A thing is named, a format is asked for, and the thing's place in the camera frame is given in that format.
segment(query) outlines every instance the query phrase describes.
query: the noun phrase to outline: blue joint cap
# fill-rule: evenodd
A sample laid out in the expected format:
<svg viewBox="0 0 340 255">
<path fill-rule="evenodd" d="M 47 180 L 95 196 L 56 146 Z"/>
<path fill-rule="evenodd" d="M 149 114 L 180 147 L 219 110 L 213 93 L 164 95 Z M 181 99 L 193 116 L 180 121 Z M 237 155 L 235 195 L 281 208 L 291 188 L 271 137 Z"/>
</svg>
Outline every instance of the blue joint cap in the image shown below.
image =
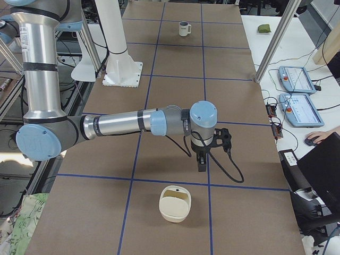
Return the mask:
<svg viewBox="0 0 340 255">
<path fill-rule="evenodd" d="M 5 0 L 6 3 L 13 6 L 25 6 L 35 2 L 36 0 Z"/>
<path fill-rule="evenodd" d="M 150 114 L 150 126 L 153 135 L 166 135 L 166 118 L 162 110 Z"/>
<path fill-rule="evenodd" d="M 190 119 L 202 128 L 213 128 L 217 123 L 217 109 L 211 102 L 199 101 L 191 106 Z"/>
<path fill-rule="evenodd" d="M 60 23 L 56 30 L 61 32 L 79 32 L 82 28 L 82 24 L 83 24 L 82 21 Z"/>
<path fill-rule="evenodd" d="M 13 40 L 10 36 L 6 35 L 5 33 L 0 33 L 0 37 L 2 41 L 4 41 L 4 43 L 6 44 L 9 44 Z"/>
<path fill-rule="evenodd" d="M 4 21 L 14 21 L 14 19 L 12 18 L 12 16 L 10 14 L 8 15 L 3 15 L 2 17 L 0 17 L 0 20 L 4 20 Z"/>
<path fill-rule="evenodd" d="M 62 146 L 58 137 L 48 128 L 27 124 L 16 134 L 16 144 L 23 154 L 36 161 L 44 161 L 58 156 Z"/>
</svg>

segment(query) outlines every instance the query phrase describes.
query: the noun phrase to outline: table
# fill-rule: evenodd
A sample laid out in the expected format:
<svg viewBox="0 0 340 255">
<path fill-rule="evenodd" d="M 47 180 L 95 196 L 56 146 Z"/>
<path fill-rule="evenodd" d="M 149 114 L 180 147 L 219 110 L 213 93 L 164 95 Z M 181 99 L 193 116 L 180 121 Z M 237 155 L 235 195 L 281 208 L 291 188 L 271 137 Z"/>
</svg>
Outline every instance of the table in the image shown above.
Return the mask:
<svg viewBox="0 0 340 255">
<path fill-rule="evenodd" d="M 187 38 L 177 34 L 182 20 L 192 24 Z M 198 173 L 164 137 L 96 138 L 68 150 L 26 254 L 304 254 L 238 7 L 132 1 L 123 23 L 129 54 L 143 61 L 140 85 L 99 80 L 84 113 L 209 100 L 245 182 L 235 185 L 211 160 Z M 221 150 L 212 153 L 237 176 Z M 171 184 L 192 196 L 179 224 L 158 210 Z"/>
<path fill-rule="evenodd" d="M 274 31 L 277 28 L 277 25 L 280 21 L 279 17 L 269 17 L 269 16 L 242 16 L 242 21 L 244 24 L 246 36 L 248 38 L 249 46 L 252 53 L 252 58 L 255 63 L 255 67 L 261 63 L 261 60 L 266 52 L 266 49 L 269 45 L 269 42 L 274 34 Z M 271 33 L 269 35 L 261 35 L 257 33 L 257 27 L 261 24 L 270 24 Z M 313 56 L 316 53 L 316 50 L 311 53 L 315 49 L 315 46 L 305 31 L 303 25 L 301 24 L 298 18 L 293 18 L 290 26 L 288 27 L 280 45 L 271 60 L 271 63 L 278 62 L 279 60 L 285 60 L 287 58 L 299 58 L 303 55 L 307 55 L 301 57 L 300 59 L 289 59 L 286 61 L 280 61 L 277 64 L 271 64 L 268 69 L 278 69 L 281 65 L 290 65 L 290 66 L 305 66 L 308 70 L 313 70 L 315 68 L 321 67 L 321 65 L 315 65 L 313 61 Z M 280 90 L 284 90 L 281 86 L 278 78 L 277 71 L 271 71 L 274 82 L 277 84 L 277 88 Z M 317 69 L 313 72 L 309 72 L 309 75 L 312 80 L 321 79 L 327 76 L 332 75 L 327 66 L 324 66 L 320 69 Z M 275 85 L 270 79 L 268 71 L 266 75 L 263 77 L 261 81 L 262 89 L 266 89 L 269 91 L 270 96 L 278 98 L 278 95 L 282 92 L 277 91 L 275 89 Z M 340 102 L 340 87 L 336 80 L 331 77 L 329 79 L 323 80 L 321 82 L 322 91 L 317 91 L 317 93 L 311 95 L 311 99 L 316 108 L 327 108 L 330 106 L 334 106 L 339 104 Z M 268 97 L 268 93 L 263 91 L 263 97 Z M 309 147 L 303 143 L 305 139 L 305 135 L 312 131 L 327 131 L 333 129 L 340 125 L 340 120 L 338 119 L 338 109 L 330 109 L 324 110 L 320 113 L 321 118 L 325 122 L 323 127 L 318 128 L 301 128 L 301 127 L 292 127 L 287 120 L 284 121 L 284 128 L 288 129 L 292 133 L 294 133 L 298 139 L 299 146 L 295 151 L 295 154 L 298 158 L 303 157 L 306 153 L 308 153 L 313 147 Z M 284 114 L 281 110 L 277 110 L 278 117 L 283 120 Z M 279 139 L 277 143 L 277 150 L 286 150 L 286 149 L 295 149 L 296 140 L 295 138 L 283 131 L 284 138 Z"/>
</svg>

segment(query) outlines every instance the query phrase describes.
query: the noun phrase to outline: hand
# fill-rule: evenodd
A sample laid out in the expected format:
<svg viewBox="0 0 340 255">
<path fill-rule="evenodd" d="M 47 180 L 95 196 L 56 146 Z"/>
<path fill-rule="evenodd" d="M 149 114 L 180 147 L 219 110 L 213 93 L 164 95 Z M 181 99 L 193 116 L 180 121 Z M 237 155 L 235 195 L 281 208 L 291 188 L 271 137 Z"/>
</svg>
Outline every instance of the hand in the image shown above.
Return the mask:
<svg viewBox="0 0 340 255">
<path fill-rule="evenodd" d="M 325 140 L 330 134 L 332 134 L 333 131 L 332 130 L 329 130 L 329 131 L 325 131 L 325 132 L 322 132 L 322 131 L 315 131 L 315 132 L 311 132 L 309 134 L 306 135 L 306 137 L 308 139 L 312 139 L 314 137 L 317 137 L 315 140 L 314 140 L 314 143 L 321 143 L 323 140 Z"/>
</svg>

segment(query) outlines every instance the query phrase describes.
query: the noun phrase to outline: computer mouse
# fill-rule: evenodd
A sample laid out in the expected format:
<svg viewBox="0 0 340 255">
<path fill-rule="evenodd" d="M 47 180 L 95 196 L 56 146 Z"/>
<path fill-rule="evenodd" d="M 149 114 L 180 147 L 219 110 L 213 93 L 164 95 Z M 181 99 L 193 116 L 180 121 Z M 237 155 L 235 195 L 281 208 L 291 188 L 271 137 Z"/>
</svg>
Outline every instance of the computer mouse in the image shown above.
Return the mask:
<svg viewBox="0 0 340 255">
<path fill-rule="evenodd" d="M 313 137 L 312 139 L 306 138 L 306 139 L 304 140 L 304 143 L 305 143 L 306 145 L 308 145 L 308 146 L 316 146 L 316 145 L 318 145 L 317 143 L 314 143 L 314 141 L 315 141 L 316 138 L 318 138 L 318 137 Z"/>
</svg>

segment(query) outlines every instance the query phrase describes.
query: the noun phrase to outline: white mug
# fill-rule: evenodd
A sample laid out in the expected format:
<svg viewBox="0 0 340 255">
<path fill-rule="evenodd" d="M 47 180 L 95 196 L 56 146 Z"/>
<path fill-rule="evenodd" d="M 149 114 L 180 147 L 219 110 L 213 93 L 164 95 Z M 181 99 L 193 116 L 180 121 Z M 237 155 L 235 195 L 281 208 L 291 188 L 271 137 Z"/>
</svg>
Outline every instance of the white mug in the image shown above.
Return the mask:
<svg viewBox="0 0 340 255">
<path fill-rule="evenodd" d="M 191 33 L 191 25 L 186 21 L 180 22 L 180 36 L 187 36 Z"/>
</svg>

